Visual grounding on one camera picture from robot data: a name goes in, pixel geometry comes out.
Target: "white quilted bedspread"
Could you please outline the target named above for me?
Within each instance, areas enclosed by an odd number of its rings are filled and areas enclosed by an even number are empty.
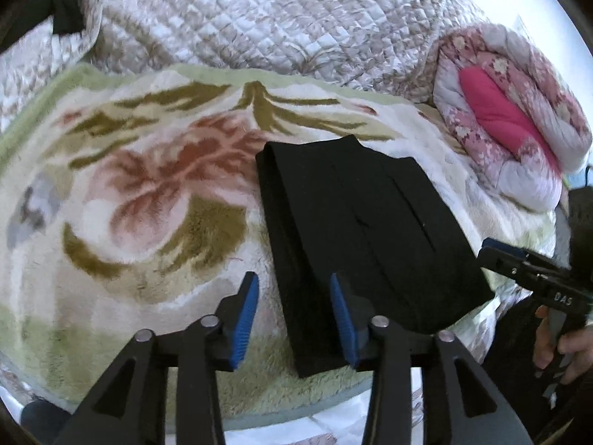
[[[0,57],[0,67],[18,75],[10,82],[0,77],[0,97],[10,102],[0,107],[2,127],[35,91],[77,62],[93,43],[91,60],[110,73],[139,73],[180,62],[258,68],[422,102],[432,92],[436,40],[451,29],[485,20],[471,0],[82,3],[88,25],[84,45],[74,52],[68,40],[51,37],[51,25],[46,22],[43,38],[29,35],[24,48],[21,43],[17,70],[12,68],[13,55]],[[45,51],[37,52],[37,47]],[[23,58],[27,55],[35,58]]]

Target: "black folded cloth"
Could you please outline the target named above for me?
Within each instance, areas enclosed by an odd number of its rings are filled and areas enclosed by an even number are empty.
[[[301,377],[345,365],[331,309],[345,272],[378,314],[435,333],[493,298],[455,217],[412,158],[354,136],[257,155],[282,308]]]

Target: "black fabric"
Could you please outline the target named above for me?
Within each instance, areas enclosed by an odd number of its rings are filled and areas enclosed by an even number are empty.
[[[53,34],[69,35],[84,30],[84,19],[78,0],[52,0]]]
[[[574,397],[574,419],[556,445],[591,445],[593,443],[593,370],[582,380]]]
[[[570,226],[570,267],[572,275],[593,281],[593,187],[589,185],[588,166],[585,187],[568,192]]]
[[[573,416],[574,396],[582,383],[580,379],[569,386],[558,386],[556,407],[550,409],[542,396],[548,384],[536,378],[537,368],[533,364],[536,330],[541,323],[536,318],[538,306],[536,300],[528,298],[509,310],[496,325],[494,342],[483,363],[532,438],[550,423],[555,422],[558,427],[548,435],[567,423]]]
[[[455,217],[414,159],[354,136],[257,155],[266,223],[300,376],[343,365],[332,273],[408,330],[434,333],[493,298]]]
[[[23,7],[19,17],[8,29],[3,39],[0,39],[0,53],[8,50],[23,35],[31,31],[42,21],[52,15],[53,0],[29,0]]]
[[[23,408],[21,426],[35,437],[40,445],[52,445],[70,417],[66,410],[48,401],[37,399]]]

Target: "fleece blanket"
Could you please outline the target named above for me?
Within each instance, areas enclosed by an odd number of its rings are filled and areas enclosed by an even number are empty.
[[[174,63],[309,75],[426,101],[434,43],[485,20],[471,0],[81,0],[81,35],[52,36],[48,20],[0,56],[0,126],[93,47],[105,72]]]
[[[517,127],[503,130],[500,126],[508,123],[498,121],[488,131],[478,123],[460,81],[460,73],[474,67],[533,121],[549,148],[533,135],[511,148],[504,139],[512,140]],[[593,138],[579,102],[546,56],[505,26],[483,23],[442,39],[434,103],[491,184],[534,211],[557,206],[559,171],[577,172],[587,162]]]
[[[219,376],[224,417],[282,421],[368,388],[347,368],[293,372],[254,162],[270,139],[349,134],[415,158],[474,251],[491,236],[553,252],[552,216],[493,191],[427,106],[259,70],[123,78],[80,64],[0,141],[0,351],[12,371],[72,409],[137,329],[186,327],[253,270],[261,299],[243,366]],[[488,279],[496,300],[453,328],[478,359],[501,303],[520,297]]]

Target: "human hand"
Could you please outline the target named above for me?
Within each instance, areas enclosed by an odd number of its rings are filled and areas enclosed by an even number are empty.
[[[542,322],[536,332],[533,363],[542,370],[554,359],[554,347],[551,344],[548,326],[548,311],[547,306],[540,306],[536,311],[536,316]],[[593,366],[593,326],[586,326],[562,336],[558,341],[558,352],[562,355],[574,353],[572,362],[566,368],[561,381],[563,385],[568,385]]]

